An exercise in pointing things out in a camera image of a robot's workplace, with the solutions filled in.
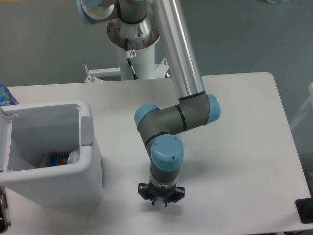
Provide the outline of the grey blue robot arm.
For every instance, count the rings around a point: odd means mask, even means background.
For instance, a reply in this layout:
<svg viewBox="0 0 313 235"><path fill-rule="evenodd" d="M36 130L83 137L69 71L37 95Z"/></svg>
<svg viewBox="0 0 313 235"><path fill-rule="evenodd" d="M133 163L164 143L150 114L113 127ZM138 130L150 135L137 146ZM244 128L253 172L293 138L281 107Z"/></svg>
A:
<svg viewBox="0 0 313 235"><path fill-rule="evenodd" d="M177 186L183 144L177 134L207 125L221 115L217 98L207 94L193 53L179 0L79 0L78 11L87 25L116 23L113 43L125 53L163 42L179 103L161 109L146 104L134 115L150 158L149 183L138 193L152 203L178 202L185 189Z"/></svg>

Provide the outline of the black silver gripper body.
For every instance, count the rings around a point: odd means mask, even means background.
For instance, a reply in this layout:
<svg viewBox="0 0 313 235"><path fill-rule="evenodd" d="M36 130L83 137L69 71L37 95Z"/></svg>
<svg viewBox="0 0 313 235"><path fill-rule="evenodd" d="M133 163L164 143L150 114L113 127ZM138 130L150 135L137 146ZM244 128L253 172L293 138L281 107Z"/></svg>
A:
<svg viewBox="0 0 313 235"><path fill-rule="evenodd" d="M150 174L149 183L152 183L155 187L159 189L159 196L157 197L156 200L164 202L165 191L172 187L176 187L177 180L178 180L178 177L176 176L173 180L169 182L164 182L164 181L157 180L152 174Z"/></svg>

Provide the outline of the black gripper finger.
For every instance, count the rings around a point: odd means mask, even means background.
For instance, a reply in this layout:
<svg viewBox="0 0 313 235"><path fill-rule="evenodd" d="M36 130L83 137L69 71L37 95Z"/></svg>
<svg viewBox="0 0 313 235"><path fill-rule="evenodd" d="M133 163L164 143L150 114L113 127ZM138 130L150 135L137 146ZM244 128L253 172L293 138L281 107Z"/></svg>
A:
<svg viewBox="0 0 313 235"><path fill-rule="evenodd" d="M154 205L157 197L159 196L159 189L152 183L139 183L138 193L144 200L149 200L152 202L152 205Z"/></svg>
<svg viewBox="0 0 313 235"><path fill-rule="evenodd" d="M167 206L169 203L176 203L185 197L184 187L172 187L165 191L164 205Z"/></svg>

